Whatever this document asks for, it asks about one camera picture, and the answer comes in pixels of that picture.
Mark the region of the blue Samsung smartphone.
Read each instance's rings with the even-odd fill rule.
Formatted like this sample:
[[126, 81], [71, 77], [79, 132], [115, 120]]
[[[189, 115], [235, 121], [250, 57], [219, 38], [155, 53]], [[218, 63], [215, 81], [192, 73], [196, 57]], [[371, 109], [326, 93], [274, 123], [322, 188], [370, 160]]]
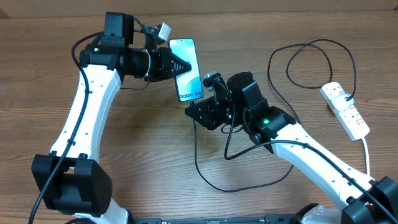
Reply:
[[177, 72], [174, 79], [178, 100], [186, 102], [202, 98], [203, 88], [194, 40], [171, 39], [169, 48], [178, 57], [174, 63], [174, 71]]

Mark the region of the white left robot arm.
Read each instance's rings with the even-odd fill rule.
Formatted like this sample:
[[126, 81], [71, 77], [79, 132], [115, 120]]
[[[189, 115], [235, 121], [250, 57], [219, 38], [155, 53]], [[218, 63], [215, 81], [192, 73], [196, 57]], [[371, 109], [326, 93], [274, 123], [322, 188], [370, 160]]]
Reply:
[[191, 65], [164, 46], [171, 28], [143, 24], [136, 17], [107, 12], [104, 30], [82, 38], [71, 51], [79, 82], [58, 139], [47, 155], [36, 155], [31, 171], [37, 203], [73, 216], [73, 223], [132, 223], [132, 213], [113, 199], [113, 183], [100, 166], [100, 143], [109, 109], [131, 75], [147, 83], [168, 80]]

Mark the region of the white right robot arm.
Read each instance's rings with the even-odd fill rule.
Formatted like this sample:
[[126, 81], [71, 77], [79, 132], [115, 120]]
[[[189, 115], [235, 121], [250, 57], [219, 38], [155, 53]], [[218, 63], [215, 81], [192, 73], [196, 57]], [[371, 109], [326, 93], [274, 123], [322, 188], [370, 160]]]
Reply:
[[262, 96], [251, 72], [224, 81], [211, 72], [199, 79], [213, 96], [185, 109], [185, 114], [209, 130], [221, 124], [242, 126], [254, 145], [225, 159], [264, 146], [290, 162], [327, 194], [334, 209], [310, 203], [291, 223], [397, 223], [397, 182], [375, 180], [336, 157], [316, 142], [295, 118]]

